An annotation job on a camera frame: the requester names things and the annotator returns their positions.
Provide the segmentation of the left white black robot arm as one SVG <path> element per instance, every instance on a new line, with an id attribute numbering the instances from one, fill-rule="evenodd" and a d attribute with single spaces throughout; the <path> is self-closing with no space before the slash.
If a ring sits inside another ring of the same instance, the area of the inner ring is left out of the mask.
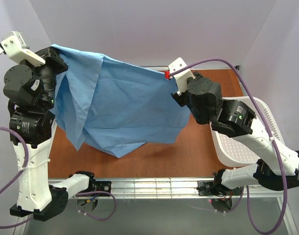
<path id="1" fill-rule="evenodd" d="M 9 99 L 9 134 L 19 170 L 19 197 L 10 213 L 44 222 L 62 213 L 73 196 L 91 191 L 94 174 L 78 171 L 57 184 L 48 182 L 56 77 L 68 66 L 53 47 L 37 55 L 39 65 L 20 59 L 6 72 L 3 93 Z"/>

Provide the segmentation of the light blue long sleeve shirt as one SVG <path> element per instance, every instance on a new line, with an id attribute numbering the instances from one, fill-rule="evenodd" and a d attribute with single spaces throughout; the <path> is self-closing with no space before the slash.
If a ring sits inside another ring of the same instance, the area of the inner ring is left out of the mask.
<path id="1" fill-rule="evenodd" d="M 86 143 L 121 158 L 140 146 L 174 143 L 190 111 L 159 71 L 105 54 L 55 45 L 68 70 L 57 76 L 52 112 L 72 145 Z"/>

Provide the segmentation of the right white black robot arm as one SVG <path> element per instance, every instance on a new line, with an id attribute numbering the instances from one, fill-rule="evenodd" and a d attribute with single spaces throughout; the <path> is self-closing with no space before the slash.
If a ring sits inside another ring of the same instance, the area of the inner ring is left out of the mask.
<path id="1" fill-rule="evenodd" d="M 220 169 L 210 186 L 213 192 L 249 185 L 274 191 L 299 187 L 299 151 L 269 135 L 253 109 L 241 100 L 223 98 L 221 85 L 198 72 L 186 70 L 174 78 L 178 91 L 172 97 L 189 108 L 198 124 L 210 124 L 213 131 L 242 143 L 259 157 L 249 166 Z"/>

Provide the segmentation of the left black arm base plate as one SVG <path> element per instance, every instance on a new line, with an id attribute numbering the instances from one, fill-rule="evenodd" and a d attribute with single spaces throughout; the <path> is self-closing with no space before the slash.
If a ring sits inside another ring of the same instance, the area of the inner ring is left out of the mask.
<path id="1" fill-rule="evenodd" d="M 93 179 L 89 182 L 89 187 L 77 193 L 77 196 L 108 196 L 108 193 L 111 192 L 111 188 L 111 181 L 97 181 Z"/>

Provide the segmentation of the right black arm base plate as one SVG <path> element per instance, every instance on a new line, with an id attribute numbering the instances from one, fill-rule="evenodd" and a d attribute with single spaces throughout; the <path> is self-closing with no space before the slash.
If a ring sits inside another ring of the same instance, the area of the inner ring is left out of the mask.
<path id="1" fill-rule="evenodd" d="M 197 181 L 196 190 L 198 191 L 199 196 L 234 196 L 241 195 L 242 188 L 227 189 L 224 186 L 215 186 L 213 181 L 210 180 L 199 180 Z"/>

